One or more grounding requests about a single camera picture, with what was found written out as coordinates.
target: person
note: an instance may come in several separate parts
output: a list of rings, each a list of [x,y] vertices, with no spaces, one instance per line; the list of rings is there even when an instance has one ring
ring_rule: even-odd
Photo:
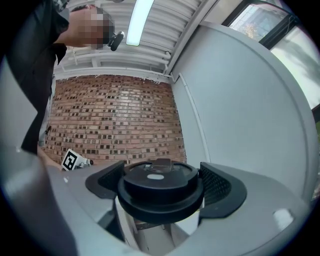
[[[65,56],[67,46],[102,48],[115,31],[112,17],[95,5],[82,5],[71,12],[69,0],[42,0],[28,17],[6,53],[10,69],[37,115],[21,148],[40,156],[45,164],[60,166],[38,147],[54,65]]]

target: ceiling light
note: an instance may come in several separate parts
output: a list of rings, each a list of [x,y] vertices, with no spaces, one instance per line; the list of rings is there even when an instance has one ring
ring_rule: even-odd
[[[130,20],[128,35],[126,36],[127,45],[138,46],[140,44],[141,35],[153,3],[154,0],[136,0]]]

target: brick wall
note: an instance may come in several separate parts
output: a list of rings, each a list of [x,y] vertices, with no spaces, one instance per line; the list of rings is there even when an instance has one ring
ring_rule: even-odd
[[[61,163],[70,148],[101,164],[159,157],[185,162],[171,86],[130,76],[57,80],[44,151]]]

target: black window frame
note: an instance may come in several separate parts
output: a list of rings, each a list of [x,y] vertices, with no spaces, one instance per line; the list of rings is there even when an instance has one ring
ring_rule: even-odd
[[[236,18],[249,6],[249,5],[268,5],[270,9],[279,10],[287,13],[282,21],[280,21],[270,32],[265,35],[260,41],[261,45],[271,50],[286,34],[289,33],[295,26],[301,24],[300,20],[293,13],[266,1],[262,0],[243,0],[233,12],[222,23],[223,26],[229,27]]]

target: black shirt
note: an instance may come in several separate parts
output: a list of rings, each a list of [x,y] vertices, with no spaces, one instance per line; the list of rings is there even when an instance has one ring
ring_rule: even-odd
[[[56,56],[59,62],[67,50],[64,44],[53,43],[68,25],[53,1],[43,0],[23,24],[6,54],[17,83],[38,112],[22,143],[22,149],[34,154],[51,94]]]

